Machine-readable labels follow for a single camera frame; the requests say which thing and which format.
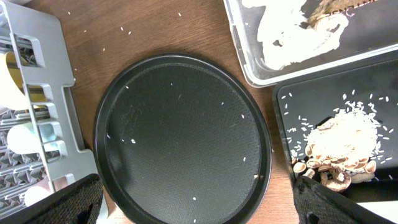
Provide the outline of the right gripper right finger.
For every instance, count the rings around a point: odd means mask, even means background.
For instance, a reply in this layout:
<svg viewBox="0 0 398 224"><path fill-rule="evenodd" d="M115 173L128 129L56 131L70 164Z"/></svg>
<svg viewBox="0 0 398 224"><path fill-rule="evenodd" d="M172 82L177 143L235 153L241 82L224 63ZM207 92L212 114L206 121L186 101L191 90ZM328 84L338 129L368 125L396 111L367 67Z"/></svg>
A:
<svg viewBox="0 0 398 224"><path fill-rule="evenodd" d="M294 183L294 205L300 223L390 223L364 208L361 203L375 203L376 208L397 216L397 180L353 184L345 193L334 192L308 177Z"/></svg>

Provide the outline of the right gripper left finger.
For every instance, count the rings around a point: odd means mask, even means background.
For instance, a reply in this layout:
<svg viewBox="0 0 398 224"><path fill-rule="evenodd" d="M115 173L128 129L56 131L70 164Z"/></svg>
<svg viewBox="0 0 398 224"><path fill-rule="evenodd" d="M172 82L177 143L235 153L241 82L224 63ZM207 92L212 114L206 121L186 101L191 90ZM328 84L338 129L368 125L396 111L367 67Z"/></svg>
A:
<svg viewBox="0 0 398 224"><path fill-rule="evenodd" d="M98 174L90 174L47 198L1 219L1 223L96 223L102 202L102 181Z"/></svg>

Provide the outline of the pink plastic cup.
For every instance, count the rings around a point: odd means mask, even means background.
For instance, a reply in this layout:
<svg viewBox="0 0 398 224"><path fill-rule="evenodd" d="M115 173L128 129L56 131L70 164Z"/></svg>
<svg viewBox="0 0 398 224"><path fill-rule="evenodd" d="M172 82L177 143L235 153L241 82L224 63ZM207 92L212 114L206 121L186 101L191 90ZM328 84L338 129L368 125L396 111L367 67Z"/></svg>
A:
<svg viewBox="0 0 398 224"><path fill-rule="evenodd" d="M55 190L61 190L68 185L65 177L54 180ZM27 207L43 200L44 198L51 195L49 178L46 177L43 180L38 181L36 184L30 186L25 192L24 202Z"/></svg>

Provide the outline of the food scraps pile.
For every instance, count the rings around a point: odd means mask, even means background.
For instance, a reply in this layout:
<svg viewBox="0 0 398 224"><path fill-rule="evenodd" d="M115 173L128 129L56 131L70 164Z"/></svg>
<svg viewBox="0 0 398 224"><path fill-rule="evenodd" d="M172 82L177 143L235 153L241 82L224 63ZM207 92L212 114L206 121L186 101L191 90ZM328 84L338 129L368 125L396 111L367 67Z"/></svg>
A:
<svg viewBox="0 0 398 224"><path fill-rule="evenodd" d="M296 176L313 178L335 192L352 184L370 182L376 172L397 158L387 145L395 141L395 126L381 118L388 96L354 100L343 94L344 104L334 108L320 123L298 114L288 128L286 143L292 171Z"/></svg>

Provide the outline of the blue plastic cup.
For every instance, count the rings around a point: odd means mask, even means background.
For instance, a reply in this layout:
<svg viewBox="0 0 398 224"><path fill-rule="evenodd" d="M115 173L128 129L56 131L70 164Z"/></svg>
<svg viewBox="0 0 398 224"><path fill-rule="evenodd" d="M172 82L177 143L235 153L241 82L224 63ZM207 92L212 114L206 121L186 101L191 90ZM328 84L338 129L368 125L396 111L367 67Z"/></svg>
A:
<svg viewBox="0 0 398 224"><path fill-rule="evenodd" d="M42 142L50 142L56 139L51 124L39 126ZM7 147L16 154L33 154L41 150L37 142L33 125L31 122L13 126L7 134Z"/></svg>

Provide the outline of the yellow bowl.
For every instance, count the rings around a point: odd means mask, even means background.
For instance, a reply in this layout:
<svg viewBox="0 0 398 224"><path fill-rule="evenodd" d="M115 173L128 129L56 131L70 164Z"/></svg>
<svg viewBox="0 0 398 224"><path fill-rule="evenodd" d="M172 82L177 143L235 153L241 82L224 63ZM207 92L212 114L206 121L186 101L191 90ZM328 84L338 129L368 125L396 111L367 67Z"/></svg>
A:
<svg viewBox="0 0 398 224"><path fill-rule="evenodd" d="M22 73L14 52L1 54L1 106L11 110L27 110Z"/></svg>

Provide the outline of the white napkin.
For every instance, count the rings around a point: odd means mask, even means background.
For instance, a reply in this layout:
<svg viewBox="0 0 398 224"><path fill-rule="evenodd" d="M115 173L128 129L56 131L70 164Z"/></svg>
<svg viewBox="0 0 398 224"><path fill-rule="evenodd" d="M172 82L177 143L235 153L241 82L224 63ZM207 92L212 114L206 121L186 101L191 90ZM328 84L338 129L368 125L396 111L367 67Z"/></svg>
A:
<svg viewBox="0 0 398 224"><path fill-rule="evenodd" d="M336 50L349 24L344 14L308 23L302 7L306 0L243 0L246 8L264 6L257 41L262 44L265 66L281 70L293 63Z"/></svg>

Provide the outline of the grey dishwasher rack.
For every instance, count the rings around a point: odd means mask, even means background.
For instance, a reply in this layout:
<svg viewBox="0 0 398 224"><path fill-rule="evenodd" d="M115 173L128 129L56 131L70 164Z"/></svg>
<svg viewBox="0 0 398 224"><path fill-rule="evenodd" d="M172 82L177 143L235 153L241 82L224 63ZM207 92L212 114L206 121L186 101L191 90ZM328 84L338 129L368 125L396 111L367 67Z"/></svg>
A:
<svg viewBox="0 0 398 224"><path fill-rule="evenodd" d="M34 142L56 195L55 180L68 186L98 175L93 152L84 148L70 88L72 66L58 18L24 6L1 1L9 39L23 79Z"/></svg>

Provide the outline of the round black tray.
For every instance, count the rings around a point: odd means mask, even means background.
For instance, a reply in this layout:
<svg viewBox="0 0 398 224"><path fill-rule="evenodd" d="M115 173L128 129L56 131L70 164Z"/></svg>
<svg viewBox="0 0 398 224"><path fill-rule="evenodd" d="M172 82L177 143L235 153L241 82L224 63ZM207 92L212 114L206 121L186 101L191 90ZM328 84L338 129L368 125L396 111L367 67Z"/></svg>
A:
<svg viewBox="0 0 398 224"><path fill-rule="evenodd" d="M190 55L125 68L98 105L93 144L106 191L134 223L246 223L271 176L271 139L253 97Z"/></svg>

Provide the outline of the black rectangular tray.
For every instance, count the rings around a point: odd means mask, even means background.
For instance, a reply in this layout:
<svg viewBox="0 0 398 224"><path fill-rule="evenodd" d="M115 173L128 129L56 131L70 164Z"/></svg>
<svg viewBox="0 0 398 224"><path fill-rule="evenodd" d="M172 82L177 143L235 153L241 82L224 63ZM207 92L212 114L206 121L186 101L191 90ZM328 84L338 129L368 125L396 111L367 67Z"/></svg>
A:
<svg viewBox="0 0 398 224"><path fill-rule="evenodd" d="M352 184L343 195L357 203L397 200L397 52L280 82L273 91L279 134L291 184L298 175L292 159L306 159L309 132L351 105L374 113L381 146L371 157L375 176Z"/></svg>

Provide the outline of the clear plastic bin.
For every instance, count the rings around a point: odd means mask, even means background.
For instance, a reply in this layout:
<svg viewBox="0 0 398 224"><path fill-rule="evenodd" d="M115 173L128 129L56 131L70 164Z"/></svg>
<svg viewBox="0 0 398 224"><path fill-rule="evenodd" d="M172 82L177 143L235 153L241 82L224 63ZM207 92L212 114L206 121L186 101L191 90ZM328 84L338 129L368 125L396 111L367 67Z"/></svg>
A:
<svg viewBox="0 0 398 224"><path fill-rule="evenodd" d="M376 1L352 9L354 16L348 19L336 50L272 70L266 66L262 43L257 40L266 7L247 8L241 1L231 0L224 0L224 6L244 77L256 88L397 50L397 1Z"/></svg>

